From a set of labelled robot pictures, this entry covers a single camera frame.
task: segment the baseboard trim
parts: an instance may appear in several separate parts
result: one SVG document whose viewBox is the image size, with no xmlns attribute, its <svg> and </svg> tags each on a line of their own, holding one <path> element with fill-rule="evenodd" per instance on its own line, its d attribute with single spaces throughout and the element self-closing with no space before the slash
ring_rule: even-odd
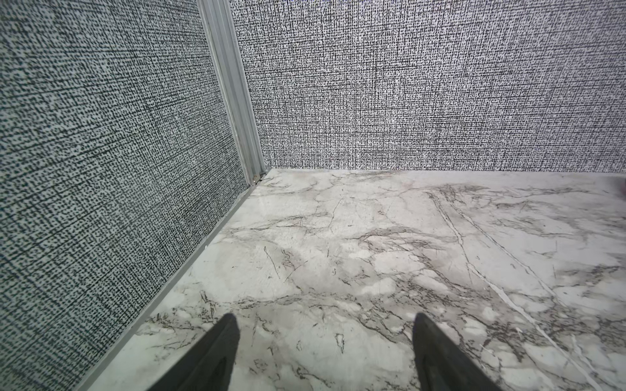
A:
<svg viewBox="0 0 626 391">
<path fill-rule="evenodd" d="M 115 356 L 120 352 L 120 350 L 126 345 L 126 342 L 135 334 L 137 329 L 146 319 L 150 316 L 152 311 L 156 309 L 157 305 L 165 298 L 165 296 L 172 290 L 174 285 L 180 280 L 180 278 L 185 274 L 185 272 L 190 268 L 191 265 L 195 262 L 195 260 L 200 256 L 200 254 L 204 251 L 205 247 L 211 243 L 211 241 L 215 238 L 217 233 L 224 227 L 226 222 L 230 220 L 232 215 L 239 209 L 242 203 L 248 198 L 251 192 L 254 190 L 256 186 L 251 186 L 243 193 L 239 194 L 233 206 L 229 209 L 228 213 L 224 217 L 220 219 L 220 221 L 215 225 L 215 228 L 202 240 L 202 242 L 195 248 L 193 253 L 187 258 L 185 263 L 174 273 L 170 279 L 166 282 L 166 284 L 161 288 L 161 290 L 157 293 L 156 296 L 144 307 L 139 316 L 135 319 L 131 325 L 129 325 L 126 330 L 120 335 L 118 340 L 113 344 L 113 346 L 105 353 L 104 356 L 100 359 L 100 361 L 93 366 L 85 374 L 80 383 L 74 388 L 74 391 L 87 391 L 93 382 L 96 381 L 98 376 L 102 374 L 105 368 L 113 361 Z"/>
</svg>

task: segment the gray marble vein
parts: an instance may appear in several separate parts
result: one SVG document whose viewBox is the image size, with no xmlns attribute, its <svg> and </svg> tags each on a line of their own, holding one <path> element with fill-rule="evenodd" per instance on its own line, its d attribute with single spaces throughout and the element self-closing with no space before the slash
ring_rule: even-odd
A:
<svg viewBox="0 0 626 391">
<path fill-rule="evenodd" d="M 416 390 L 425 312 L 503 390 L 624 390 L 622 183 L 272 170 L 91 389 L 146 389 L 232 312 L 231 390 Z"/>
</svg>

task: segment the white marble tile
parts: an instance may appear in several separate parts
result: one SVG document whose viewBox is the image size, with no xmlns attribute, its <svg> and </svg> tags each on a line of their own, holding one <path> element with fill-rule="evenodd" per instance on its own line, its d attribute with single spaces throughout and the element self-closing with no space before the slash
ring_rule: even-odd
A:
<svg viewBox="0 0 626 391">
<path fill-rule="evenodd" d="M 503 390 L 623 390 L 622 183 L 272 170 L 91 390 L 146 389 L 227 312 L 231 390 L 417 389 L 417 312 Z"/>
</svg>

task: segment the black and white patterned wall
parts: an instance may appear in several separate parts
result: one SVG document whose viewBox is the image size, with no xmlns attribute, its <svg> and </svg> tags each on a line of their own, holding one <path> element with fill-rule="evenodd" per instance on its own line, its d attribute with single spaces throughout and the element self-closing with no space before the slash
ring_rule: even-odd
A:
<svg viewBox="0 0 626 391">
<path fill-rule="evenodd" d="M 269 167 L 626 170 L 623 0 L 230 0 Z"/>
<path fill-rule="evenodd" d="M 0 7 L 0 389 L 70 390 L 247 185 L 195 0 Z"/>
</svg>

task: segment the speckled wallpaper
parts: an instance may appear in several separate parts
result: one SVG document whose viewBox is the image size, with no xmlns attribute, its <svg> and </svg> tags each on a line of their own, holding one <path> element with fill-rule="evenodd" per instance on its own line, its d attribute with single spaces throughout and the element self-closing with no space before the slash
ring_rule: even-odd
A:
<svg viewBox="0 0 626 391">
<path fill-rule="evenodd" d="M 0 8 L 0 389 L 71 390 L 247 185 L 195 0 Z"/>
<path fill-rule="evenodd" d="M 281 168 L 626 170 L 620 0 L 230 0 Z"/>
</svg>

